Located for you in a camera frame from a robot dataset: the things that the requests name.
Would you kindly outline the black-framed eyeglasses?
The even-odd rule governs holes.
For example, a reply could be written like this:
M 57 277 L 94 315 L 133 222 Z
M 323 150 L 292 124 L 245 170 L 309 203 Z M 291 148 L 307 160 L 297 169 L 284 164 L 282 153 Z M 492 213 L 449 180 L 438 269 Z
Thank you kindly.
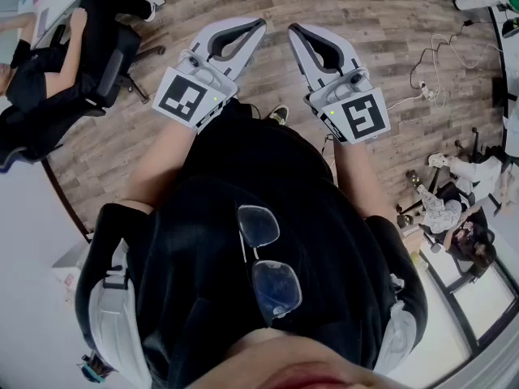
M 302 303 L 302 290 L 294 269 L 283 262 L 261 259 L 258 249 L 270 246 L 280 237 L 277 218 L 266 207 L 243 204 L 236 217 L 242 256 L 247 260 L 246 248 L 252 249 L 254 260 L 247 273 L 255 299 L 267 327 L 283 318 Z

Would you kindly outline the person's left forearm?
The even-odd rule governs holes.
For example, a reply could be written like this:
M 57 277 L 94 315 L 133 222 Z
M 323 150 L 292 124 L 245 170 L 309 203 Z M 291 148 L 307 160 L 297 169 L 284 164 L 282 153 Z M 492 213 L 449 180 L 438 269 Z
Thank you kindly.
M 170 121 L 140 158 L 119 204 L 149 214 L 167 195 L 181 171 L 197 132 Z

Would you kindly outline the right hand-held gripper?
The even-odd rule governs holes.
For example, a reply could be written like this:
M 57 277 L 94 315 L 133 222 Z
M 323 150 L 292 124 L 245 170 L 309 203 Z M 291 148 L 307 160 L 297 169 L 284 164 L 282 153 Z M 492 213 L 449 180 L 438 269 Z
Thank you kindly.
M 352 145 L 390 131 L 388 111 L 380 88 L 348 40 L 326 28 L 294 23 L 288 27 L 290 46 L 312 93 L 305 102 L 343 145 Z M 321 72 L 349 72 L 327 84 Z

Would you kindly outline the person's shoe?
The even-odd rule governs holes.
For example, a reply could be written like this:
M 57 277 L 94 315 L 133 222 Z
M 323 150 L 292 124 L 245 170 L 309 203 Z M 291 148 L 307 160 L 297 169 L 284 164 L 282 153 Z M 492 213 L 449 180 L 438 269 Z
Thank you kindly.
M 290 110 L 286 105 L 276 106 L 267 116 L 267 119 L 276 121 L 279 125 L 284 126 L 288 120 Z

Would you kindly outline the white desk with black frame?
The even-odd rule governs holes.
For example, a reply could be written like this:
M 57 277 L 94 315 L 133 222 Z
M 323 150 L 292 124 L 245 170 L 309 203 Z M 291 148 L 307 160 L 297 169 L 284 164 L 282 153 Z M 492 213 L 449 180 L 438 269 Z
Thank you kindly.
M 498 3 L 491 9 L 498 47 L 501 50 L 500 64 L 503 75 L 504 133 L 503 148 L 513 157 L 519 158 L 519 32 L 512 37 L 502 36 L 502 27 L 507 20 L 519 14 Z

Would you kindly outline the person's chin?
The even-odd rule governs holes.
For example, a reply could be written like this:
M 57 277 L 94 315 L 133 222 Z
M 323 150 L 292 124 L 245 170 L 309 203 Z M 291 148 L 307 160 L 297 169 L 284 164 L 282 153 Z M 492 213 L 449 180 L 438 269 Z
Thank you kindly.
M 272 328 L 236 341 L 222 363 L 185 389 L 410 389 L 318 341 Z

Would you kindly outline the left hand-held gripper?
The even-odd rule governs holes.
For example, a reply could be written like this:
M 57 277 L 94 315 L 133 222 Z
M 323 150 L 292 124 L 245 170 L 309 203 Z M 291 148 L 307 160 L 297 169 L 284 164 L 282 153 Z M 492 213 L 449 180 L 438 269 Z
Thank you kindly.
M 234 81 L 265 33 L 266 21 L 261 18 L 233 17 L 207 25 L 190 50 L 180 53 L 178 65 L 166 70 L 152 107 L 201 132 L 238 93 Z M 203 58 L 210 58 L 212 65 Z

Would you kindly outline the person's right forearm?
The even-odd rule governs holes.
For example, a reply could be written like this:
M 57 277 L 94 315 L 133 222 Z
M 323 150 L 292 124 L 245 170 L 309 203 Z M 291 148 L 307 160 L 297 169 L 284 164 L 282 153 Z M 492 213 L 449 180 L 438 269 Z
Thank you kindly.
M 342 145 L 333 141 L 337 184 L 363 218 L 382 216 L 395 223 L 396 211 L 383 190 L 365 143 Z

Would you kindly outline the person's black-clad torso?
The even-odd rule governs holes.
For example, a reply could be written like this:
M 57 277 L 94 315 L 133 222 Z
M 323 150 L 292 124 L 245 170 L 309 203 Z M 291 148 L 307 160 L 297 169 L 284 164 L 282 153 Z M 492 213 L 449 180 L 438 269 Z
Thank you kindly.
M 267 327 L 243 259 L 236 211 L 269 209 L 280 237 L 261 259 L 290 265 L 302 303 Z M 363 218 L 317 150 L 231 100 L 197 132 L 162 202 L 102 207 L 75 293 L 92 349 L 84 375 L 116 371 L 138 389 L 185 389 L 246 334 L 272 328 L 376 374 L 422 339 L 427 299 L 396 222 Z

